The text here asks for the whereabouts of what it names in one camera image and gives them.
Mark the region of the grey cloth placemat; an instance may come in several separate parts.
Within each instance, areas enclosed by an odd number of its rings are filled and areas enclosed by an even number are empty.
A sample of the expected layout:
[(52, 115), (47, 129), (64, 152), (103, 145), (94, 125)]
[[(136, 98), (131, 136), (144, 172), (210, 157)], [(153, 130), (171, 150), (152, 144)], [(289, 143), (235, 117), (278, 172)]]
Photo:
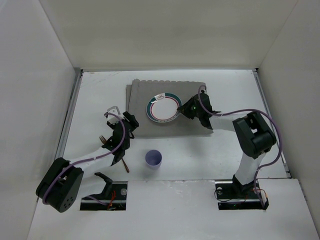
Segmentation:
[(137, 138), (169, 138), (186, 136), (207, 136), (212, 130), (203, 127), (198, 119), (188, 119), (179, 115), (168, 123), (156, 123), (147, 116), (147, 104), (158, 94), (177, 95), (182, 104), (197, 94), (202, 82), (196, 81), (164, 81), (134, 79), (126, 86), (126, 111), (134, 115), (139, 127), (134, 130)]

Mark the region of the brown wooden spoon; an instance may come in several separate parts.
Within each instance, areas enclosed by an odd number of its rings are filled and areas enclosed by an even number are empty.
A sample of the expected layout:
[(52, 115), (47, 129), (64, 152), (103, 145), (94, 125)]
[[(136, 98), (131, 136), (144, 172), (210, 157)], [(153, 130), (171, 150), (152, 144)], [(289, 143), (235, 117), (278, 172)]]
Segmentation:
[(126, 172), (130, 173), (130, 169), (129, 169), (128, 165), (126, 164), (125, 160), (123, 158), (121, 160), (122, 160), (122, 163), (124, 165), (124, 168), (125, 168)]

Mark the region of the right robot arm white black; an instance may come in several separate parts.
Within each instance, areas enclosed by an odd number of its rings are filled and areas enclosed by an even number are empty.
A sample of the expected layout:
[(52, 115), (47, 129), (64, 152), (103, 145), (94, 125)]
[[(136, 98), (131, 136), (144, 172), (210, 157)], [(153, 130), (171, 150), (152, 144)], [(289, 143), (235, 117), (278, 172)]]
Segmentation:
[(222, 113), (213, 110), (209, 96), (204, 90), (191, 97), (177, 111), (188, 119), (198, 118), (209, 130), (234, 132), (242, 150), (242, 158), (232, 182), (219, 186), (217, 193), (228, 198), (241, 198), (257, 185), (259, 166), (266, 153), (276, 144), (276, 136), (258, 110)]

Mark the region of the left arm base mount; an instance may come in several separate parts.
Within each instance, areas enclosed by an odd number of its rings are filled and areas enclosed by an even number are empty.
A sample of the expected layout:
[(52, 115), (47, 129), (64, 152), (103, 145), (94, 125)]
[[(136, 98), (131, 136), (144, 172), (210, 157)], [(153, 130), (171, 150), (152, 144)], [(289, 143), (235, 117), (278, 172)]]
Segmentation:
[(80, 211), (125, 211), (127, 208), (128, 183), (113, 181), (101, 172), (96, 172), (80, 188)]

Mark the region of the purple cup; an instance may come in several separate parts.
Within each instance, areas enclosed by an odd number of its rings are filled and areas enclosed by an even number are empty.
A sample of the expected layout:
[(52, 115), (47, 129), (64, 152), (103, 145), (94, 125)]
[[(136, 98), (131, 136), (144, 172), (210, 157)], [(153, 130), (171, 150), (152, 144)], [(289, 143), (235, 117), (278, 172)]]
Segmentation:
[(162, 164), (162, 154), (158, 150), (150, 150), (145, 155), (147, 166), (153, 170), (157, 170)]

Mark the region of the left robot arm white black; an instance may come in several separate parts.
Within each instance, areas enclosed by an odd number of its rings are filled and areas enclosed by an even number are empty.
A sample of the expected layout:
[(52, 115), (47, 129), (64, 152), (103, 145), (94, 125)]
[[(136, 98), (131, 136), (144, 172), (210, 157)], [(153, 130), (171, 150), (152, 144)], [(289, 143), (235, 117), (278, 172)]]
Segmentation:
[(105, 117), (111, 117), (106, 124), (112, 129), (112, 135), (103, 140), (98, 150), (72, 160), (59, 157), (53, 161), (35, 191), (43, 204), (63, 213), (77, 198), (89, 198), (106, 205), (106, 198), (116, 197), (113, 180), (100, 169), (114, 166), (123, 159), (139, 123), (127, 111), (121, 115), (106, 112)]

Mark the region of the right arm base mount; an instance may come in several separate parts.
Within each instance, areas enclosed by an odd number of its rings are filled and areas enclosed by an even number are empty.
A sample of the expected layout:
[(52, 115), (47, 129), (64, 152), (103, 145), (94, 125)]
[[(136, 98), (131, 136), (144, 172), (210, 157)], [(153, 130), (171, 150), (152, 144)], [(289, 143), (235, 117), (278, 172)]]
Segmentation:
[(266, 191), (253, 187), (243, 192), (237, 192), (232, 181), (217, 181), (214, 196), (219, 210), (267, 210), (270, 203)]

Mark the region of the white plate green red rim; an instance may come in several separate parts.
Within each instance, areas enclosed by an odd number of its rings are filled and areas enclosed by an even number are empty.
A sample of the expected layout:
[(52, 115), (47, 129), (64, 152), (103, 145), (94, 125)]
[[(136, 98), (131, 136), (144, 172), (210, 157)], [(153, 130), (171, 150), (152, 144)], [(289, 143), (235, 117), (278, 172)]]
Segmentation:
[(177, 95), (169, 92), (160, 93), (147, 103), (146, 115), (155, 123), (168, 123), (179, 116), (178, 108), (182, 105)]

